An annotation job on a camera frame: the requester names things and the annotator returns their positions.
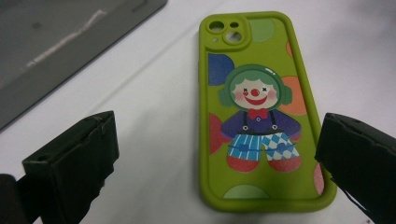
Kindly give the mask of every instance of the clown cheek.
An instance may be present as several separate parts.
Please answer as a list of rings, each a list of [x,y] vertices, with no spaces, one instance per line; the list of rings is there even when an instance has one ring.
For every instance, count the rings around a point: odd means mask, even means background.
[[[241,101],[245,100],[245,96],[242,91],[237,91],[234,94],[235,94],[235,101],[241,102]]]
[[[277,100],[276,91],[270,90],[267,95],[268,100]]]

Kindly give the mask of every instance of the lime green phone case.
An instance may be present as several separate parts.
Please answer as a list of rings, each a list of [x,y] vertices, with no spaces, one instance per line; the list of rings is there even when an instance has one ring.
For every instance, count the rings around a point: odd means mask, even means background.
[[[336,186],[314,159],[320,123],[289,18],[212,15],[199,37],[204,199],[230,212],[330,204]]]

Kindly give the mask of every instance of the gray laptop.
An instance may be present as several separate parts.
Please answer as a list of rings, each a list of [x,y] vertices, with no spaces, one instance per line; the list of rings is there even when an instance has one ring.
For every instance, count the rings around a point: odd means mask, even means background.
[[[0,1],[0,130],[165,3]]]

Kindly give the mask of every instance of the red nose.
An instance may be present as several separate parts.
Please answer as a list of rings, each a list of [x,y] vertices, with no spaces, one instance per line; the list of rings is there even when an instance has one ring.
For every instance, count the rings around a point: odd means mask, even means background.
[[[259,90],[257,90],[257,89],[253,89],[253,90],[250,91],[250,94],[251,94],[252,96],[258,96],[258,95],[260,95],[260,92],[259,92]]]

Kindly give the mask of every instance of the white table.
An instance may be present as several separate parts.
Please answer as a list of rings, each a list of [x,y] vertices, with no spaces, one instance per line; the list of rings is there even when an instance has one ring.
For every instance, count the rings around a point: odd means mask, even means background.
[[[366,223],[340,190],[306,214],[220,213],[200,198],[199,23],[269,10],[294,24],[321,120],[339,113],[396,136],[394,1],[169,0],[0,133],[0,173],[21,178],[27,156],[80,119],[114,110],[120,158],[82,223]]]

